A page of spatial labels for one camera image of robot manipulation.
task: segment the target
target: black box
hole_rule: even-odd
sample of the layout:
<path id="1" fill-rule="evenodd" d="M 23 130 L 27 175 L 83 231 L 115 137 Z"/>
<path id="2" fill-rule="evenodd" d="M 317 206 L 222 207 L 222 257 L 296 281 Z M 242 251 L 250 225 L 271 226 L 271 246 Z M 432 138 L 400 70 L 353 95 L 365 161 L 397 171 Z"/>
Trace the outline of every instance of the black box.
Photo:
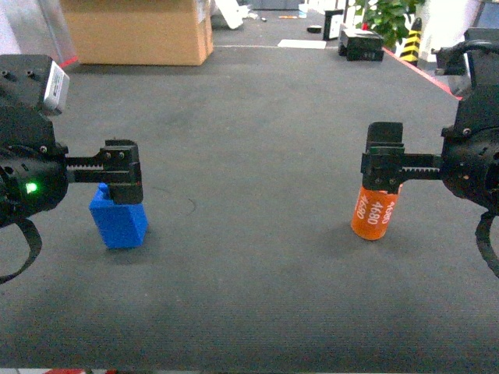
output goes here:
<path id="1" fill-rule="evenodd" d="M 344 29 L 340 36 L 340 43 L 349 49 L 364 51 L 380 51 L 383 47 L 383 37 L 374 31 Z"/>
<path id="2" fill-rule="evenodd" d="M 384 39 L 368 30 L 344 29 L 338 42 L 338 53 L 348 61 L 382 61 Z"/>

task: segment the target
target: white wall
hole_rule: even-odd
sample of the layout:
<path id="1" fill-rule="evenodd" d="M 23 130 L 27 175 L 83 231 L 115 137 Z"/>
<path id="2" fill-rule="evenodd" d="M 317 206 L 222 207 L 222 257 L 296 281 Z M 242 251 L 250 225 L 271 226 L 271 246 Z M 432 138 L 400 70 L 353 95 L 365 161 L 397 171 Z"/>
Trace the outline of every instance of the white wall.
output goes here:
<path id="1" fill-rule="evenodd" d="M 419 57 L 435 62 L 431 48 L 450 47 L 461 41 L 472 25 L 479 6 L 478 0 L 426 0 L 417 13 L 423 20 Z"/>
<path id="2" fill-rule="evenodd" d="M 0 55 L 19 54 L 21 50 L 16 41 L 16 36 L 9 24 L 5 9 L 0 3 Z"/>

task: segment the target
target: orange cylinder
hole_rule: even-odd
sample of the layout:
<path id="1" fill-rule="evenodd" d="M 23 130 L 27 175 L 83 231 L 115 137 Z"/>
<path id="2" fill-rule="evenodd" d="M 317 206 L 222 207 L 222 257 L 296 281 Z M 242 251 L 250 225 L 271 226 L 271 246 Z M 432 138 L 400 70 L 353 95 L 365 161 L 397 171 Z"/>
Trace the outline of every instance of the orange cylinder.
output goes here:
<path id="1" fill-rule="evenodd" d="M 398 195 L 386 191 L 371 191 L 360 186 L 359 198 L 353 212 L 352 230 L 361 238 L 377 240 L 384 237 Z"/>

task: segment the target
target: yellow and black bollard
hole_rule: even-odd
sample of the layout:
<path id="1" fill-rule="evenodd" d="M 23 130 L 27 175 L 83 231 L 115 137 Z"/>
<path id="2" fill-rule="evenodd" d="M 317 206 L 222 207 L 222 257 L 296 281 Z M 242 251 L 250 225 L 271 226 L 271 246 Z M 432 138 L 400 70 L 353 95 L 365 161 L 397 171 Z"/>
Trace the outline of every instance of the yellow and black bollard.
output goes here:
<path id="1" fill-rule="evenodd" d="M 400 58 L 414 66 L 418 65 L 419 44 L 421 43 L 421 27 L 423 22 L 418 17 L 414 21 L 405 42 L 404 51 L 400 54 Z"/>

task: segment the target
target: green plant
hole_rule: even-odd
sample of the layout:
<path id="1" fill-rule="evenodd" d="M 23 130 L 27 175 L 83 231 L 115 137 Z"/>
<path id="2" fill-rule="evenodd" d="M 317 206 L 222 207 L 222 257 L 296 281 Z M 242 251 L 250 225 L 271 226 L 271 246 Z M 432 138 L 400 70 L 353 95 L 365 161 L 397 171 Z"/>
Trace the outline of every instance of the green plant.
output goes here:
<path id="1" fill-rule="evenodd" d="M 371 0 L 368 3 L 363 21 L 370 30 L 376 31 L 384 38 L 387 48 L 394 48 L 409 35 L 405 27 L 405 17 L 411 20 L 411 15 L 416 12 L 416 5 L 423 5 L 425 0 Z M 365 0 L 356 0 L 352 6 L 356 7 L 356 16 L 363 14 Z"/>

